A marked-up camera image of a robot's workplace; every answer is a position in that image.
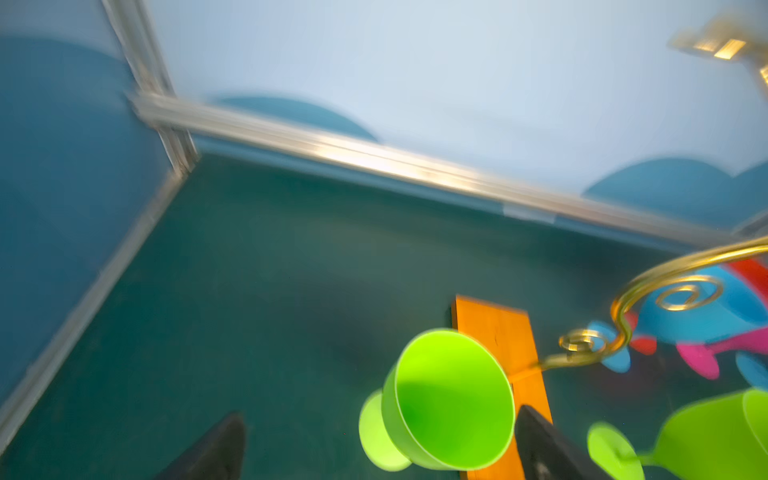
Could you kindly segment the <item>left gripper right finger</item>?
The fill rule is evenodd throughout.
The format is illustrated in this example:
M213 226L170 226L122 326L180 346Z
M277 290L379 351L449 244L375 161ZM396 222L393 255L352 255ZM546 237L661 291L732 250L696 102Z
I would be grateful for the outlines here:
M514 438L526 480L611 479L530 405L522 405L517 413Z

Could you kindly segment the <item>pink wine glass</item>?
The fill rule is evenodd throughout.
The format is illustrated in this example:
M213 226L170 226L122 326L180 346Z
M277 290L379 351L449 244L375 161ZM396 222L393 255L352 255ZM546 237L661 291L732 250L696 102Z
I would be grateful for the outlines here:
M720 376L720 366L717 359L719 354L734 352L736 355L737 352L744 351L751 353L758 359L760 356L767 356L767 328L708 344L678 344L676 349L682 360L693 371L708 380L716 380Z

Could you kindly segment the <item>green wine glass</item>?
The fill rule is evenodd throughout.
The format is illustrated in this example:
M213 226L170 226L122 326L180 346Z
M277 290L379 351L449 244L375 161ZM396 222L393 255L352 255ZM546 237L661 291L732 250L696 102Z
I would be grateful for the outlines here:
M614 479L643 479L646 467L663 468L679 479L765 479L767 392L749 388L679 409L647 453L635 451L605 422L590 427L587 448Z
M475 471L504 456L515 420L512 386L491 352L456 330L433 329L406 345L366 399L358 433L384 471Z

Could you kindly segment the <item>red wine glass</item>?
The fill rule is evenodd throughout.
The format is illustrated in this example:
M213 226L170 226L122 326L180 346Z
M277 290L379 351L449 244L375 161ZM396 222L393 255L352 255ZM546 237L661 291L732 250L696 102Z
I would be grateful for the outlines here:
M630 346L708 344L767 327L767 268L756 260L707 267L650 293L628 319Z

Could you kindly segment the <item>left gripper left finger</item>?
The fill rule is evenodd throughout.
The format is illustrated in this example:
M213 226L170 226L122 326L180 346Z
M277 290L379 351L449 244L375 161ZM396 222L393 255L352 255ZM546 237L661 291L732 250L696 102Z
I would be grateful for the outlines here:
M230 412L155 479L240 479L245 451L244 417L240 412Z

